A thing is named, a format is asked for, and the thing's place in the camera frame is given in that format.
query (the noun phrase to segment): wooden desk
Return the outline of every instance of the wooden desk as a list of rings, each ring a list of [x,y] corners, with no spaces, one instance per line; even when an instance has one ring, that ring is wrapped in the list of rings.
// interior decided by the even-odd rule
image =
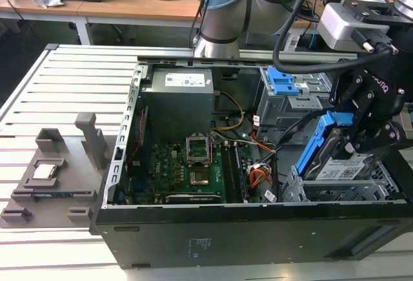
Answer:
[[[92,45],[89,23],[189,27],[199,6],[198,0],[103,0],[100,3],[63,0],[65,5],[41,8],[32,0],[10,0],[27,20],[67,21],[76,24],[82,44]],[[316,13],[323,13],[317,2]],[[6,0],[0,0],[0,17],[19,19]],[[294,28],[306,28],[298,19]]]
[[[84,2],[77,10],[81,16],[128,17],[192,21],[198,0],[103,0]]]

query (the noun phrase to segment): sticker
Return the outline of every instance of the sticker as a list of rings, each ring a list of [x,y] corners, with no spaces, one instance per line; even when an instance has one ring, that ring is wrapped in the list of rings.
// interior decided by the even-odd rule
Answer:
[[[259,127],[259,116],[258,115],[254,115],[254,117],[252,118],[252,120],[254,121],[254,126]]]
[[[306,83],[294,83],[294,85],[297,88],[307,88],[308,89],[308,85]]]
[[[354,154],[349,160],[330,158],[316,180],[353,180],[366,166],[365,159],[372,154]]]
[[[205,87],[205,77],[201,73],[168,73],[165,86],[170,87]]]
[[[268,199],[270,202],[276,202],[277,197],[276,195],[272,194],[269,190],[267,190],[264,194],[264,197]]]

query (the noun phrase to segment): barcode label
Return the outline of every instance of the barcode label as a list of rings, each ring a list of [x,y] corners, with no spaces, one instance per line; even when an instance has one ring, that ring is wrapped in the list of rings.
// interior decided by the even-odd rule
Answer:
[[[270,202],[276,202],[277,197],[276,195],[272,194],[269,190],[267,190],[264,194],[264,197],[268,199]]]
[[[316,180],[353,180],[367,165],[365,161],[371,154],[354,154],[349,160],[330,158],[320,171]]]

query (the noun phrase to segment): orange wire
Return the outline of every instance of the orange wire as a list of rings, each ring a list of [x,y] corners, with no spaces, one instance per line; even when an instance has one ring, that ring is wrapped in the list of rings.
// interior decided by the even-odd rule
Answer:
[[[260,173],[260,175],[254,181],[255,173]],[[254,169],[253,171],[251,171],[251,173],[250,173],[250,185],[251,185],[251,187],[254,188],[258,184],[260,184],[263,181],[263,177],[270,185],[272,185],[272,180],[270,178],[268,178],[268,176],[265,174],[264,171],[262,171],[260,169]]]
[[[267,147],[266,145],[264,145],[262,142],[259,142],[256,140],[255,134],[252,133],[251,134],[251,139],[252,141],[254,141],[256,144],[258,144],[259,147],[261,147],[262,149],[265,149],[267,152],[272,152],[272,149],[270,149],[269,147]]]

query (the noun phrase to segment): table leg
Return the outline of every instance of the table leg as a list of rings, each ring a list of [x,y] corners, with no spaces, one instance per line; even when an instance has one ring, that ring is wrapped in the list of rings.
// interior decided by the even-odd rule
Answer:
[[[77,33],[79,34],[82,45],[93,45],[92,33],[86,19],[78,20],[74,23],[76,24]]]

